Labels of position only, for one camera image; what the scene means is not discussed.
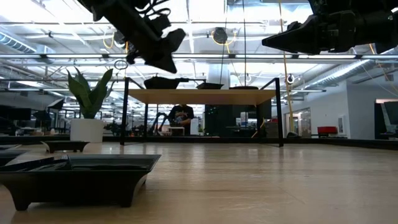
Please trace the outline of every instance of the white planter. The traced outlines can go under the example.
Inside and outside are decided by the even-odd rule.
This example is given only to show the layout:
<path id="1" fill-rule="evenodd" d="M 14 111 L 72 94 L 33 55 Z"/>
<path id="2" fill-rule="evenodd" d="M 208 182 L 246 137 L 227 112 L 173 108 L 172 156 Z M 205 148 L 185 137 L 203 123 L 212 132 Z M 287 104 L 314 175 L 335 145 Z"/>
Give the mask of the white planter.
<path id="1" fill-rule="evenodd" d="M 98 143 L 102 142 L 104 122 L 98 119 L 72 119 L 70 140 Z"/>

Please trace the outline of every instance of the black table leg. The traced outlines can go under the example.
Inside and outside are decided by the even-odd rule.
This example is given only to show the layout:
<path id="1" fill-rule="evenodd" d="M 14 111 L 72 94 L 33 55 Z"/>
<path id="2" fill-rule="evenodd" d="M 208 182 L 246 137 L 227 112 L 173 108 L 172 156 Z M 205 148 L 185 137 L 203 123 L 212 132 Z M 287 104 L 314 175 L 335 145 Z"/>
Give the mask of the black table leg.
<path id="1" fill-rule="evenodd" d="M 147 141 L 147 124 L 148 124 L 148 104 L 145 104 L 145 114 L 144 114 L 144 141 Z"/>
<path id="2" fill-rule="evenodd" d="M 123 115 L 122 126 L 120 130 L 120 145 L 124 146 L 124 138 L 126 135 L 126 122 L 127 122 L 127 101 L 129 99 L 129 79 L 124 79 L 124 95 L 123 95 Z"/>
<path id="3" fill-rule="evenodd" d="M 257 117 L 257 137 L 259 138 L 259 141 L 261 141 L 262 119 L 260 114 L 260 105 L 256 105 L 256 117 Z"/>
<path id="4" fill-rule="evenodd" d="M 276 110 L 278 115 L 278 139 L 279 147 L 284 146 L 284 133 L 282 130 L 282 105 L 280 103 L 280 84 L 279 78 L 275 78 Z"/>

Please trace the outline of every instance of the snake plant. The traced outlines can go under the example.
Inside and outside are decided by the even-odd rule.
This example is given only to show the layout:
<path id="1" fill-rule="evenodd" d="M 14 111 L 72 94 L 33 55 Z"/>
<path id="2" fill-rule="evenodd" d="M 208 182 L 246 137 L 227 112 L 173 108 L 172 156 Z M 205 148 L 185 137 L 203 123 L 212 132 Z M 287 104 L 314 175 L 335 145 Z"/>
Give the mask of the snake plant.
<path id="1" fill-rule="evenodd" d="M 79 102 L 80 110 L 84 118 L 94 119 L 97 112 L 101 109 L 104 99 L 108 97 L 112 91 L 112 87 L 108 90 L 106 85 L 112 78 L 113 69 L 106 71 L 102 79 L 92 90 L 79 69 L 75 69 L 77 74 L 74 78 L 68 71 L 69 90 Z"/>

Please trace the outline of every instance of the metal table frame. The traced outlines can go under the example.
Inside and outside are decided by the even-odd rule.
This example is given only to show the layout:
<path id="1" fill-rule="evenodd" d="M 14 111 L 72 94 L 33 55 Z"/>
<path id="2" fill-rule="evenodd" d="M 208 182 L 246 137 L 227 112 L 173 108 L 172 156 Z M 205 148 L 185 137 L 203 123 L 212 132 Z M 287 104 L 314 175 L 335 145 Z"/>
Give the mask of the metal table frame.
<path id="1" fill-rule="evenodd" d="M 140 86 L 137 82 L 132 80 L 131 78 L 126 77 L 124 79 L 124 96 L 123 96 L 123 116 L 122 116 L 122 126 L 121 126 L 121 133 L 120 133 L 120 145 L 124 145 L 125 143 L 125 135 L 126 135 L 126 123 L 127 123 L 127 101 L 129 98 L 129 82 L 133 82 L 136 84 L 140 89 L 144 89 L 144 87 Z M 282 105 L 280 100 L 280 83 L 279 78 L 272 79 L 269 83 L 265 84 L 260 90 L 267 88 L 269 85 L 275 82 L 275 96 L 276 96 L 276 104 L 277 104 L 277 118 L 278 118 L 278 144 L 279 147 L 284 146 L 284 137 L 283 137 L 283 130 L 282 130 Z M 259 105 L 257 106 L 257 130 L 260 131 L 262 118 L 259 116 Z M 145 104 L 145 114 L 144 114 L 144 141 L 147 141 L 147 123 L 148 123 L 148 104 Z M 257 134 L 257 138 L 260 142 L 261 134 Z"/>

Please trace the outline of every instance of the white wall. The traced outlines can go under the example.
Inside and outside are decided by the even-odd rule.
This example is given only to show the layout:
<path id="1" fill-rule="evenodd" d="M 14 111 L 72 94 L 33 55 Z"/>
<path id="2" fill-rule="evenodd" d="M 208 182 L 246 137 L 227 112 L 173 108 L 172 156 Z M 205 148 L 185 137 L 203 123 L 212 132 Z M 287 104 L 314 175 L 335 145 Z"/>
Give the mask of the white wall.
<path id="1" fill-rule="evenodd" d="M 341 82 L 337 87 L 325 88 L 325 93 L 310 93 L 304 101 L 295 101 L 292 105 L 293 111 L 310 108 L 311 110 L 311 132 L 318 133 L 319 126 L 338 126 L 338 117 L 345 115 L 346 137 L 350 138 L 348 97 L 346 82 Z M 289 112 L 289 107 L 282 106 L 282 114 Z M 272 115 L 276 115 L 276 107 L 273 107 Z"/>
<path id="2" fill-rule="evenodd" d="M 391 86 L 384 86 L 398 95 Z M 351 138 L 374 139 L 374 102 L 376 99 L 398 97 L 378 85 L 351 84 L 347 86 Z"/>

